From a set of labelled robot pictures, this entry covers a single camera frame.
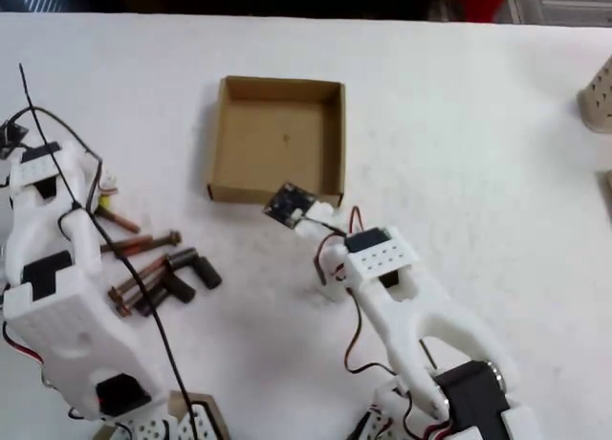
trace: black cable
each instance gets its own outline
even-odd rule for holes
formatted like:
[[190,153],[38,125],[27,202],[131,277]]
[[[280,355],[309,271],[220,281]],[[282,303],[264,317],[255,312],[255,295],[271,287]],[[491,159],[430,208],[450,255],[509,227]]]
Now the black cable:
[[81,416],[80,414],[75,414],[75,409],[74,408],[70,408],[68,410],[68,417],[70,419],[73,419],[75,421],[82,421],[83,419],[85,419],[83,416]]
[[28,106],[28,107],[22,108],[17,113],[15,113],[12,117],[9,118],[8,124],[12,124],[14,122],[17,122],[17,120],[19,120],[23,115],[25,115],[26,113],[28,113],[28,112],[30,112],[32,110],[36,111],[36,112],[44,113],[48,117],[50,117],[50,118],[54,119],[55,121],[57,121],[59,124],[61,124],[64,127],[64,129],[66,129],[75,138],[75,140],[78,143],[80,143],[80,145],[85,149],[85,151],[87,153],[92,155],[97,160],[100,160],[100,156],[94,150],[92,150],[89,147],[89,145],[87,145],[87,143],[85,143],[83,141],[83,139],[77,134],[77,132],[72,127],[70,127],[70,125],[66,121],[64,121],[58,115],[53,113],[51,110],[47,110],[44,107],[39,107],[39,106],[30,107],[30,106]]
[[355,346],[355,343],[357,342],[357,339],[360,337],[360,334],[361,334],[361,308],[359,304],[357,303],[357,299],[355,298],[355,294],[353,294],[353,291],[351,289],[346,289],[346,291],[348,292],[348,295],[350,295],[353,301],[355,302],[355,307],[357,308],[357,330],[355,330],[355,335],[353,335],[353,339],[351,340],[351,342],[349,342],[348,347],[346,348],[346,352],[344,353],[344,368],[349,373],[357,375],[359,373],[362,373],[362,371],[367,370],[368,368],[377,366],[378,368],[382,368],[384,371],[391,374],[392,376],[397,376],[397,373],[393,371],[391,368],[389,368],[386,365],[383,365],[382,363],[378,363],[378,362],[367,363],[365,365],[360,366],[359,368],[349,368],[348,366],[349,355],[351,354],[351,350]]
[[132,430],[126,426],[125,424],[122,423],[115,423],[115,426],[117,426],[118,428],[122,428],[123,430],[125,430],[125,432],[127,433],[127,438],[129,438],[130,440],[132,440],[134,437],[132,436]]
[[[33,117],[34,117],[34,121],[36,123],[36,129],[38,130],[38,133],[40,134],[40,137],[42,138],[43,143],[47,147],[47,151],[51,155],[51,158],[53,159],[53,161],[55,163],[55,166],[57,167],[57,171],[59,172],[59,175],[61,176],[61,178],[62,178],[62,180],[64,182],[64,185],[66,186],[66,188],[68,189],[68,191],[69,191],[69,193],[70,193],[70,195],[72,197],[72,200],[73,200],[73,210],[75,210],[75,208],[76,209],[82,209],[82,205],[77,201],[77,199],[75,198],[75,195],[73,194],[72,190],[70,189],[70,186],[68,185],[68,182],[66,181],[66,178],[64,177],[64,174],[63,174],[61,168],[59,167],[59,164],[57,163],[57,160],[55,159],[55,154],[51,150],[51,147],[49,146],[49,143],[47,142],[47,138],[45,137],[45,135],[42,132],[42,128],[40,126],[40,123],[38,122],[38,117],[35,114],[36,111],[33,108],[32,100],[31,100],[30,94],[28,92],[28,83],[26,81],[26,75],[24,73],[23,66],[21,64],[19,64],[19,71],[21,73],[21,81],[23,83],[23,89],[24,89],[24,92],[26,94],[26,98],[28,99],[28,105],[30,107],[29,109],[30,109],[30,111],[32,111],[32,114],[33,114]],[[93,151],[91,149],[89,149],[89,147],[85,144],[85,142],[83,142],[80,139],[80,137],[77,135],[77,133],[75,133],[72,129],[69,129],[69,132],[71,132],[71,134],[73,134],[75,136],[75,138],[79,141],[79,143],[81,145],[83,145],[83,147],[86,150],[88,150],[88,152],[91,153],[92,156],[94,156],[96,159],[98,159],[98,168],[100,168],[101,158],[98,155],[96,155],[95,153],[93,153]],[[157,328],[158,328],[158,330],[160,332],[160,336],[162,337],[162,342],[164,343],[165,353],[167,354],[167,357],[170,360],[170,365],[172,366],[172,371],[174,372],[174,377],[176,378],[177,384],[179,385],[179,388],[181,389],[181,394],[183,395],[183,400],[184,400],[184,402],[186,404],[186,408],[187,408],[187,411],[189,413],[189,422],[191,424],[193,438],[198,438],[198,430],[196,429],[195,415],[193,413],[193,407],[191,406],[191,401],[189,400],[189,395],[187,394],[187,391],[185,389],[185,385],[183,383],[183,378],[181,377],[181,374],[179,372],[177,364],[174,361],[174,356],[172,354],[172,350],[170,349],[170,343],[168,341],[167,335],[165,334],[164,325],[162,324],[162,320],[160,319],[160,316],[157,313],[157,309],[155,307],[155,304],[151,300],[151,296],[147,292],[147,290],[146,290],[146,288],[144,286],[144,283],[142,282],[142,279],[139,276],[138,272],[136,271],[134,266],[132,266],[132,263],[117,248],[117,246],[115,245],[113,240],[110,238],[110,236],[108,235],[106,230],[98,222],[98,220],[96,219],[94,214],[89,209],[87,209],[87,208],[85,209],[85,212],[87,212],[87,215],[89,216],[90,220],[92,221],[92,223],[94,224],[94,226],[96,227],[96,229],[98,230],[98,232],[100,233],[100,235],[102,236],[102,238],[104,239],[106,244],[108,244],[108,246],[111,248],[111,250],[115,254],[115,257],[118,258],[119,260],[121,260],[121,262],[123,263],[125,268],[127,268],[127,271],[129,271],[130,274],[134,277],[134,279],[136,280],[137,285],[139,286],[139,288],[141,290],[142,297],[146,301],[147,305],[150,307],[151,315],[153,316],[153,319],[155,320]]]
[[51,155],[51,159],[53,160],[53,162],[55,164],[55,167],[57,167],[57,172],[59,172],[59,176],[61,177],[61,180],[64,182],[64,185],[66,186],[66,189],[68,189],[68,193],[70,194],[70,197],[72,198],[73,202],[76,202],[77,198],[75,198],[75,195],[73,194],[73,191],[68,186],[68,181],[66,180],[66,176],[64,176],[64,173],[62,172],[61,168],[59,167],[59,163],[57,162],[57,159],[55,158],[55,155],[53,154],[53,151],[49,147],[49,143],[47,142],[47,138],[45,137],[45,135],[42,132],[42,128],[40,127],[40,121],[38,121],[38,116],[36,115],[36,112],[33,110],[32,99],[30,98],[30,92],[28,91],[28,82],[26,81],[26,74],[24,74],[23,66],[21,64],[19,64],[19,72],[21,73],[21,82],[23,83],[23,90],[26,93],[26,99],[28,100],[28,106],[30,107],[30,110],[32,111],[32,116],[33,116],[34,122],[36,124],[36,129],[38,129],[38,133],[40,134],[40,137],[42,137],[43,142],[47,146],[47,150],[49,151],[49,153],[52,154]]
[[405,433],[408,435],[408,437],[410,437],[412,440],[423,440],[419,435],[417,435],[416,433],[414,433],[412,430],[410,430],[410,428],[408,427],[408,416],[410,415],[410,411],[412,411],[412,407],[413,407],[413,402],[412,402],[412,394],[410,393],[410,391],[408,391],[408,393],[406,394],[406,397],[408,399],[408,409],[405,411],[405,415],[404,415],[404,419],[402,419],[402,424],[404,425],[404,430]]
[[429,352],[429,348],[426,346],[423,339],[420,339],[419,343],[421,344],[421,347],[423,348],[423,351],[425,352],[427,359],[429,360],[429,363],[431,363],[431,366],[433,366],[434,370],[437,370],[438,365],[436,365],[436,362],[433,360],[433,357],[431,356],[431,353]]

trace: brown wire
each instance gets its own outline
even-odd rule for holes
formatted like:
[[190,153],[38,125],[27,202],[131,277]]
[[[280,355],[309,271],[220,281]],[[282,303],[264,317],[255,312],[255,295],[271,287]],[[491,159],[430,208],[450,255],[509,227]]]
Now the brown wire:
[[379,432],[376,435],[374,435],[374,440],[378,440],[381,437],[381,435],[383,435],[385,432],[391,429],[392,425],[393,425],[393,419],[389,418],[386,424],[382,426],[381,430],[379,430]]
[[357,303],[357,299],[355,298],[353,291],[351,289],[346,289],[346,291],[348,292],[348,295],[350,295],[351,298],[353,299],[353,302],[355,302],[355,308],[357,309],[357,330],[355,330],[355,335],[353,335],[353,339],[351,340],[351,342],[349,342],[348,347],[346,348],[346,352],[344,353],[344,368],[346,368],[346,371],[348,371],[349,373],[352,373],[353,375],[357,375],[359,373],[362,373],[362,371],[367,370],[368,368],[377,366],[379,368],[382,368],[387,373],[393,376],[396,376],[397,373],[395,371],[393,371],[388,366],[382,363],[379,363],[379,362],[367,363],[366,365],[360,366],[359,368],[349,368],[348,358],[351,354],[351,351],[353,350],[353,347],[355,347],[355,343],[357,342],[361,334],[361,308],[359,304]]

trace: cardboard piece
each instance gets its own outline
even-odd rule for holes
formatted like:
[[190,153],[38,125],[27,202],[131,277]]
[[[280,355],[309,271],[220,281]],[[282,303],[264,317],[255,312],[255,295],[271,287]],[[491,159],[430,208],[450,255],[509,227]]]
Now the cardboard piece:
[[210,199],[266,204],[285,183],[339,206],[344,194],[344,85],[225,77],[209,133]]

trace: wire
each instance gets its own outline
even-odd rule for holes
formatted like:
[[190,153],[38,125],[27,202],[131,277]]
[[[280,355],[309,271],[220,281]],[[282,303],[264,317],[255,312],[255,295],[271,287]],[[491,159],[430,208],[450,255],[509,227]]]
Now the wire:
[[300,220],[308,220],[309,222],[318,223],[322,227],[325,227],[326,229],[333,231],[336,236],[342,236],[342,237],[347,236],[346,231],[343,231],[338,227],[330,225],[329,223],[321,222],[320,220],[316,220],[314,218],[307,217],[306,215],[302,215]]
[[21,73],[21,82],[23,83],[23,90],[24,90],[24,93],[26,94],[26,99],[28,100],[28,105],[30,107],[30,110],[32,111],[32,116],[34,118],[34,123],[36,124],[36,129],[38,129],[38,133],[40,134],[40,137],[42,137],[43,142],[47,146],[47,150],[49,151],[49,153],[51,153],[51,159],[53,160],[55,167],[57,167],[57,172],[59,172],[59,176],[61,177],[61,180],[64,182],[64,185],[66,186],[66,189],[68,190],[68,194],[70,194],[70,197],[72,198],[73,202],[76,202],[77,198],[75,198],[73,191],[70,189],[70,186],[68,185],[68,181],[66,180],[66,176],[64,175],[64,172],[59,167],[59,163],[57,162],[55,155],[53,154],[51,148],[49,147],[47,138],[42,132],[42,127],[40,127],[40,121],[38,120],[38,116],[36,115],[36,112],[33,110],[32,99],[30,98],[30,92],[28,91],[28,82],[26,81],[26,74],[24,74],[23,66],[21,64],[19,64],[19,72]]
[[384,365],[382,363],[379,363],[379,362],[367,363],[367,364],[365,364],[363,366],[360,366],[359,368],[349,368],[349,366],[348,366],[348,358],[349,358],[349,356],[351,354],[351,351],[353,350],[353,347],[355,346],[355,343],[357,342],[357,340],[359,339],[360,334],[361,334],[361,308],[360,308],[359,304],[357,303],[357,299],[355,298],[355,294],[353,294],[353,291],[351,289],[346,289],[346,291],[348,292],[348,295],[350,295],[351,298],[353,299],[353,301],[355,302],[355,307],[357,308],[357,330],[355,331],[355,335],[353,336],[353,339],[351,340],[351,342],[348,344],[348,347],[346,348],[346,352],[344,353],[344,368],[349,373],[357,375],[359,373],[362,373],[362,371],[367,370],[368,368],[372,368],[374,366],[377,366],[379,368],[382,368],[387,373],[389,373],[389,374],[391,374],[393,376],[396,376],[397,373],[395,371],[393,371],[388,366],[386,366],[386,365]]
[[126,426],[125,424],[115,423],[115,426],[117,426],[118,428],[123,429],[127,433],[127,438],[129,438],[129,440],[132,440],[134,438],[132,436],[132,430],[128,426]]
[[429,439],[429,437],[436,431],[436,430],[450,430],[450,421],[444,421],[442,423],[439,424],[432,424],[430,426],[427,426],[426,429],[423,432],[423,438],[424,440]]
[[68,417],[69,417],[70,419],[75,420],[75,421],[82,421],[83,419],[85,419],[85,418],[84,418],[83,416],[81,416],[80,414],[75,414],[75,413],[77,413],[77,410],[76,410],[75,408],[71,407],[71,408],[68,410]]
[[[75,198],[75,195],[73,194],[72,190],[70,189],[70,186],[68,185],[68,182],[66,181],[66,178],[64,177],[64,174],[63,174],[61,168],[59,167],[59,164],[57,163],[57,160],[55,159],[55,154],[51,150],[51,148],[49,146],[49,143],[47,142],[47,138],[45,137],[45,135],[42,132],[42,128],[40,126],[40,122],[38,122],[38,118],[37,118],[36,113],[35,113],[36,110],[34,110],[34,108],[33,108],[32,99],[30,98],[30,94],[28,92],[28,83],[26,81],[26,75],[24,73],[23,66],[21,64],[19,64],[19,71],[21,73],[21,81],[23,83],[23,89],[24,89],[24,92],[26,94],[26,99],[28,100],[29,109],[32,112],[33,117],[34,117],[34,121],[36,123],[36,129],[38,130],[38,133],[40,134],[40,137],[42,138],[43,143],[47,147],[47,151],[51,155],[51,158],[54,161],[55,166],[57,167],[57,171],[58,171],[59,175],[62,177],[64,185],[68,189],[68,191],[69,191],[69,193],[70,193],[70,195],[71,195],[71,197],[73,199],[73,208],[76,207],[77,209],[82,209],[82,205],[77,201],[77,199]],[[100,168],[101,168],[101,158],[100,158],[100,156],[96,155],[86,145],[86,143],[83,142],[80,139],[80,137],[77,135],[77,133],[69,128],[69,126],[67,124],[65,124],[63,121],[60,121],[59,119],[56,119],[56,120],[59,121],[65,127],[67,127],[67,129],[69,130],[69,132],[71,134],[73,134],[75,139],[90,154],[92,154],[92,156],[94,156],[98,160],[98,170],[100,170]],[[172,354],[172,350],[170,348],[170,343],[168,341],[167,335],[165,334],[164,325],[162,324],[162,320],[160,319],[160,316],[157,313],[157,308],[155,307],[155,304],[151,300],[151,296],[147,292],[147,290],[146,290],[146,288],[144,286],[144,283],[142,282],[141,277],[139,276],[139,274],[136,271],[136,269],[134,268],[134,266],[132,266],[132,263],[118,249],[118,247],[115,245],[115,243],[113,242],[111,237],[108,235],[106,230],[98,222],[98,220],[96,219],[94,214],[88,208],[85,208],[85,212],[87,212],[87,215],[89,216],[90,220],[92,221],[92,223],[94,224],[94,226],[96,227],[96,229],[98,230],[98,232],[100,233],[100,235],[102,236],[102,238],[104,239],[106,244],[108,244],[108,246],[111,248],[111,250],[115,254],[115,257],[118,258],[123,263],[125,268],[127,268],[127,271],[129,271],[130,274],[134,277],[134,279],[136,280],[137,285],[139,286],[139,288],[141,290],[141,294],[144,297],[144,300],[146,301],[147,305],[151,308],[151,315],[153,316],[153,319],[155,320],[157,328],[158,328],[158,330],[160,332],[160,336],[162,337],[162,342],[164,344],[165,353],[167,354],[168,360],[170,361],[170,366],[172,367],[172,371],[174,373],[174,377],[176,379],[177,384],[179,385],[179,388],[181,390],[181,394],[183,396],[183,400],[184,400],[184,402],[186,404],[186,409],[187,409],[187,411],[189,413],[189,422],[191,424],[191,430],[192,430],[192,433],[193,433],[193,438],[198,438],[198,431],[197,431],[196,425],[195,425],[195,415],[193,413],[193,407],[191,406],[191,401],[189,400],[189,395],[187,394],[187,391],[185,389],[185,384],[183,383],[183,378],[181,377],[181,373],[179,372],[177,364],[176,364],[176,362],[174,360],[174,355]]]
[[[68,417],[74,421],[83,421],[85,418],[83,416],[81,416],[80,414],[76,414],[77,410],[74,409],[73,407],[71,407],[68,410]],[[119,429],[123,429],[125,431],[125,433],[127,434],[127,438],[129,440],[133,440],[133,435],[132,435],[132,429],[129,428],[128,426],[126,426],[125,424],[122,423],[115,423],[115,427],[119,428]]]
[[318,243],[317,252],[315,253],[315,263],[317,264],[317,269],[319,270],[320,273],[322,273],[322,275],[325,275],[325,272],[323,271],[323,268],[321,267],[321,252],[323,252],[323,247],[325,247],[325,244],[327,244],[327,241],[329,241],[332,237],[342,237],[342,236],[339,236],[338,234],[333,234],[332,232],[329,233],[323,239],[321,239],[321,242]]
[[452,425],[451,423],[448,423],[447,427],[440,429],[437,432],[434,432],[431,435],[429,435],[429,440],[443,440],[445,437],[447,437],[450,434],[451,429],[452,429]]
[[433,366],[434,370],[437,370],[438,365],[436,365],[436,362],[433,360],[433,357],[431,356],[431,353],[429,352],[429,348],[426,346],[423,339],[420,339],[419,343],[421,344],[421,347],[423,348],[423,351],[425,352],[427,359],[429,360],[429,363],[431,363],[431,366]]
[[360,231],[365,229],[363,225],[363,220],[361,220],[361,210],[359,206],[353,206],[351,209],[351,216],[348,220],[348,232],[349,234],[353,233],[353,222],[355,221],[355,216],[357,215],[357,221],[360,223]]
[[381,435],[391,429],[391,426],[393,426],[393,419],[389,418],[389,420],[384,424],[384,426],[382,426],[378,433],[374,435],[374,440],[378,440],[379,438],[381,438]]
[[405,433],[408,435],[408,437],[410,437],[412,440],[422,440],[422,438],[417,435],[416,433],[414,433],[412,430],[410,430],[410,428],[408,427],[408,416],[410,415],[410,412],[412,411],[412,408],[414,407],[413,405],[413,401],[412,401],[412,394],[410,393],[410,391],[408,391],[406,393],[406,398],[408,399],[408,409],[405,411],[405,415],[404,418],[402,419],[402,425],[404,426],[404,430]]
[[40,354],[38,354],[35,351],[32,351],[29,347],[26,347],[23,344],[19,344],[17,341],[15,341],[9,336],[9,333],[7,332],[7,322],[6,321],[2,322],[2,338],[4,338],[4,341],[6,341],[7,344],[13,349],[16,349],[20,353],[30,357],[31,359],[38,361],[38,363],[40,363],[41,365],[43,364],[43,360],[42,360],[42,357],[40,357]]

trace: red wire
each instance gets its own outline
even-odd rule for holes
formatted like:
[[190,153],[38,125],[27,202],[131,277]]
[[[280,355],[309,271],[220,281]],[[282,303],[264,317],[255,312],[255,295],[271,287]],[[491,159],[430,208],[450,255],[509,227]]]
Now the red wire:
[[7,323],[6,322],[2,323],[2,338],[4,338],[4,341],[6,341],[7,344],[13,349],[16,349],[17,351],[23,354],[26,354],[27,356],[33,359],[36,359],[40,364],[43,364],[42,357],[40,357],[38,353],[32,351],[29,347],[19,344],[17,341],[13,340],[9,336],[9,333],[7,333]]
[[427,439],[429,438],[429,436],[435,432],[438,429],[441,428],[446,428],[446,429],[450,429],[450,425],[448,424],[448,421],[445,421],[444,423],[440,423],[440,424],[432,424],[431,426],[428,426],[427,429],[425,429],[425,431],[423,432],[423,438]]
[[438,433],[436,433],[436,436],[433,437],[433,440],[443,440],[449,434],[450,434],[450,426],[448,426],[446,429],[442,429]]
[[353,206],[353,208],[351,209],[351,216],[348,219],[348,232],[351,233],[353,232],[353,223],[355,221],[355,215],[357,215],[357,220],[358,222],[360,222],[360,231],[363,231],[363,220],[361,220],[361,210],[359,206]]
[[328,235],[326,235],[323,239],[321,239],[321,242],[318,243],[318,249],[317,249],[317,253],[315,254],[315,260],[317,261],[319,268],[321,268],[321,252],[323,251],[323,247],[325,247],[325,244],[327,243],[327,241],[329,241],[334,236],[342,237],[338,234],[331,232]]

